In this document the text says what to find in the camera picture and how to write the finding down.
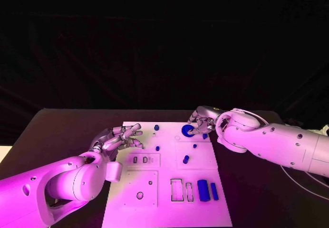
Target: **dark table surface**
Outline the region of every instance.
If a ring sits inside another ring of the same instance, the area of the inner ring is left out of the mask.
[[[254,111],[270,123],[283,123],[279,115]],[[0,180],[88,150],[94,136],[124,121],[185,122],[191,111],[175,110],[64,110],[38,112],[0,163]],[[220,176],[234,227],[329,227],[329,201],[306,192],[279,165],[250,152],[234,153],[211,134]],[[329,197],[329,189],[308,175],[289,169],[298,182]],[[110,183],[99,197],[52,227],[101,227]]]

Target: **robotic arm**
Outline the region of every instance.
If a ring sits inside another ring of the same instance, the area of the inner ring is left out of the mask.
[[[197,120],[198,128],[188,135],[218,134],[218,143],[231,151],[247,150],[260,158],[293,169],[329,177],[329,137],[299,127],[272,123],[240,109],[224,111],[200,106],[188,123]]]
[[[119,150],[143,148],[130,137],[143,134],[139,129],[140,124],[106,129],[88,152],[0,180],[0,227],[49,227],[97,197],[106,180],[120,181],[123,165],[113,160]]]

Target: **blue ring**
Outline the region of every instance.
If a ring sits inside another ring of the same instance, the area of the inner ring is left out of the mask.
[[[191,131],[191,130],[194,130],[194,126],[192,125],[184,125],[184,127],[182,127],[182,134],[184,134],[184,136],[187,136],[187,137],[194,137],[194,134],[188,134],[188,131]]]

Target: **peg board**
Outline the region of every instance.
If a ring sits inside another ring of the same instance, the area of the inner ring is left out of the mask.
[[[143,135],[136,138],[145,144],[145,149],[129,148],[119,152],[117,161],[123,163],[122,181],[112,183],[103,227],[231,227],[233,222],[210,137],[207,139],[202,138],[202,135],[185,137],[182,127],[187,123],[139,123]],[[136,122],[124,122],[123,126],[135,124]],[[132,154],[150,154],[150,156],[158,154],[156,157],[161,155],[161,166],[158,164],[132,166],[132,157],[135,157]],[[185,155],[191,156],[188,164],[182,162]],[[171,179],[182,179],[182,202],[172,202]],[[200,200],[197,182],[201,179],[208,181],[211,194],[208,202]],[[192,183],[194,202],[188,202],[187,183]],[[217,201],[213,199],[211,183],[217,185],[220,196]],[[142,199],[137,199],[139,189],[145,191]]]

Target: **black curtain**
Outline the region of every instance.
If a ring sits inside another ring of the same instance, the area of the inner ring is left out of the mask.
[[[0,16],[0,144],[42,108],[211,105],[329,122],[325,2],[38,9]]]

